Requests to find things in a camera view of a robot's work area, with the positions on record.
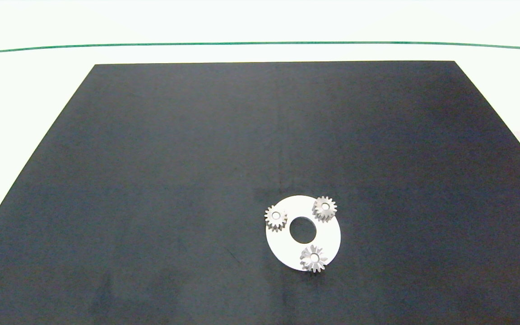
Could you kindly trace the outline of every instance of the white wall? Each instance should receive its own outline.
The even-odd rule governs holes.
[[[423,41],[520,46],[519,1],[0,0],[0,50],[149,42]],[[94,64],[454,60],[520,141],[520,50],[241,45],[0,53],[0,202]]]

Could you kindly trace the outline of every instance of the gear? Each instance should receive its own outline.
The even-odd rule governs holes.
[[[322,222],[328,222],[334,218],[336,214],[336,202],[329,197],[319,197],[314,202],[312,214]]]
[[[264,219],[266,220],[266,226],[268,229],[272,229],[272,231],[279,231],[286,226],[288,216],[286,215],[285,211],[277,210],[273,205],[268,208],[268,210],[266,210]]]
[[[315,245],[306,247],[300,256],[300,264],[302,264],[302,268],[314,273],[316,273],[316,271],[321,272],[324,270],[324,262],[327,260],[326,257],[322,256],[322,248],[318,248]]]

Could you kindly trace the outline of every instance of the black tabletop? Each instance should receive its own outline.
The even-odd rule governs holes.
[[[0,324],[348,323],[520,325],[520,144],[454,62],[97,65],[0,206]]]

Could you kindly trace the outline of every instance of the gear teeth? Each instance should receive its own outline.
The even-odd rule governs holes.
[[[279,218],[272,218],[275,212],[280,214]],[[268,229],[278,232],[281,231],[284,227],[286,227],[288,216],[285,211],[278,210],[273,205],[265,211],[264,220],[266,220],[266,226],[268,227]]]
[[[312,254],[318,255],[318,261],[312,261],[312,259],[310,259]],[[322,255],[322,248],[315,245],[310,245],[303,249],[300,259],[302,269],[312,271],[313,273],[316,273],[316,271],[319,273],[322,272],[322,270],[324,270],[324,262],[328,260]]]
[[[324,204],[328,205],[328,209],[322,208]],[[332,201],[332,198],[318,197],[312,206],[312,214],[321,222],[328,222],[336,215],[336,208],[336,202]]]

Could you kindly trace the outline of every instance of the silver gear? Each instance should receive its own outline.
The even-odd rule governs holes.
[[[328,222],[336,215],[336,208],[336,202],[332,201],[332,198],[319,197],[314,201],[312,214],[314,214],[318,220]]]
[[[315,245],[306,247],[300,256],[300,264],[302,264],[302,268],[314,273],[316,273],[316,271],[321,272],[324,270],[324,262],[327,260],[326,257],[322,256],[322,248],[318,248]]]
[[[268,210],[266,210],[264,219],[266,220],[266,226],[268,229],[272,229],[272,231],[279,231],[286,226],[288,216],[286,215],[285,211],[277,210],[274,208],[274,206],[271,206],[268,208]]]

